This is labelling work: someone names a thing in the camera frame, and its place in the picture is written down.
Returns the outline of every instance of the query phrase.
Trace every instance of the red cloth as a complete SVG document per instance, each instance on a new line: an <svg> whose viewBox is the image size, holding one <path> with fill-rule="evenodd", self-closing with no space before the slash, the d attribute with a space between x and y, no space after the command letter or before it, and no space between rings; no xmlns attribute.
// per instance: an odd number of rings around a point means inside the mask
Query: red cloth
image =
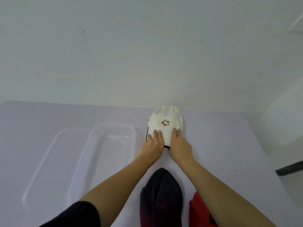
<svg viewBox="0 0 303 227"><path fill-rule="evenodd" d="M214 227L218 226L210 214L202 198L196 192L189 202L189 227Z"/></svg>

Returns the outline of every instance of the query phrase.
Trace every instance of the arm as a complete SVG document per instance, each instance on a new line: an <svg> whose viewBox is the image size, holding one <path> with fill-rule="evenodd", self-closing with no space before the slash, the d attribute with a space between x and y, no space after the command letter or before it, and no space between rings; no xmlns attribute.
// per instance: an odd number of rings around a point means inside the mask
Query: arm
<svg viewBox="0 0 303 227"><path fill-rule="evenodd" d="M162 132L154 130L153 138L143 143L138 156L122 170L109 177L79 201L88 201L98 210L101 226L109 227L119 215L134 187L161 156L164 149Z"/></svg>
<svg viewBox="0 0 303 227"><path fill-rule="evenodd" d="M192 182L220 227L275 227L256 207L203 168L192 155L191 145L173 130L171 158Z"/></svg>

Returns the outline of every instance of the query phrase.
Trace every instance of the table surface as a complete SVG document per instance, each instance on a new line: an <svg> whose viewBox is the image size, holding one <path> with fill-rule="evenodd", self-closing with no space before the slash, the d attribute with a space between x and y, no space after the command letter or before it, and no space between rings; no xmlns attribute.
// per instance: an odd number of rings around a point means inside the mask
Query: table surface
<svg viewBox="0 0 303 227"><path fill-rule="evenodd" d="M4 226L37 226L51 217L35 216L22 205L38 164L58 132L93 128L99 123L132 125L142 141L155 109L7 101L0 105L0 220ZM302 217L241 113L181 111L184 135L195 158L246 198L278 227L301 226ZM140 226L139 194L152 173L164 167L177 179L183 195L182 225L188 226L189 201L195 188L164 151L135 187L132 207L123 209L120 226Z"/></svg>

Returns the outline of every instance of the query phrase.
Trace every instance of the colorful logo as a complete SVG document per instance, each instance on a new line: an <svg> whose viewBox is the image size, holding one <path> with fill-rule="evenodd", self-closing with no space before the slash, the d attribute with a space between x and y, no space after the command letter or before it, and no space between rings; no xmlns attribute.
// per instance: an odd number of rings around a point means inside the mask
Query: colorful logo
<svg viewBox="0 0 303 227"><path fill-rule="evenodd" d="M167 120L163 120L163 126L168 126L169 125L169 121L167 121Z"/></svg>

